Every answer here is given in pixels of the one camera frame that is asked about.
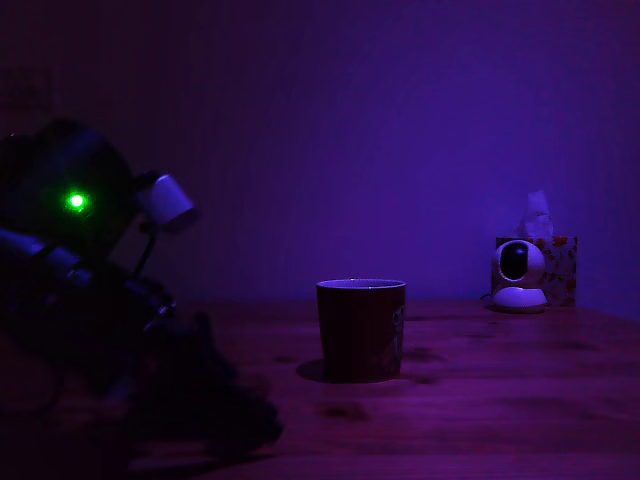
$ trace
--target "mug rim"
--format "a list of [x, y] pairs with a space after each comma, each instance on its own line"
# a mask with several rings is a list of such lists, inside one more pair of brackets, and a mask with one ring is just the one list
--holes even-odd
[[[354, 285], [354, 282], [362, 282], [364, 285]], [[402, 280], [388, 280], [386, 278], [338, 278], [316, 283], [317, 288], [330, 290], [384, 290], [406, 286], [406, 283]]]

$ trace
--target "wood grain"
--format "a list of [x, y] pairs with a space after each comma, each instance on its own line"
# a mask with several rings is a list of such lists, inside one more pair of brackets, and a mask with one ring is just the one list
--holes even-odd
[[[413, 301], [400, 378], [331, 385], [319, 381], [314, 302], [196, 309], [211, 312], [220, 348], [260, 379], [286, 430], [236, 465], [208, 464], [197, 444], [140, 445], [132, 470], [178, 469], [146, 478], [640, 478], [638, 324]], [[65, 418], [81, 410], [75, 395]]]

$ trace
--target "green led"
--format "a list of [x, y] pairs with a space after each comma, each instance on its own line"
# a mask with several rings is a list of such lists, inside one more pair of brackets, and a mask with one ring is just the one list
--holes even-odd
[[78, 208], [84, 203], [84, 198], [82, 198], [82, 195], [74, 195], [69, 199], [69, 202], [71, 203], [71, 206]]
[[72, 193], [67, 196], [67, 208], [74, 212], [81, 212], [87, 206], [87, 197], [80, 193]]

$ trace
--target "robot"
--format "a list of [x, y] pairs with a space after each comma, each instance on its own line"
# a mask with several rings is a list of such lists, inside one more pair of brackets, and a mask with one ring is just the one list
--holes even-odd
[[[129, 271], [108, 256], [141, 213], [149, 241]], [[198, 218], [170, 175], [134, 176], [107, 140], [75, 120], [2, 140], [0, 330], [46, 359], [56, 386], [37, 408], [0, 414], [46, 413], [74, 371], [96, 395], [124, 389], [132, 439], [204, 439], [216, 457], [276, 442], [277, 409], [238, 386], [206, 314], [178, 321], [174, 298], [141, 276], [156, 236]]]
[[492, 261], [498, 286], [491, 295], [493, 307], [509, 313], [541, 313], [547, 299], [537, 288], [545, 270], [544, 256], [526, 240], [511, 240], [496, 250]]

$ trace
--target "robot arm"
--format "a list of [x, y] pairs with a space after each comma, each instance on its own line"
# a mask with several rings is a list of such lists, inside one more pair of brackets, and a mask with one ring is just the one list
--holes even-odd
[[[108, 255], [138, 213], [150, 244], [130, 272]], [[174, 321], [173, 297], [139, 276], [156, 234], [182, 232], [198, 217], [170, 175], [133, 176], [113, 146], [78, 122], [7, 137], [0, 142], [0, 329], [57, 372], [82, 373], [98, 395], [153, 357], [158, 368], [127, 399], [131, 437], [206, 438], [212, 453], [238, 455], [279, 438], [277, 410], [234, 384], [206, 316], [188, 326]]]

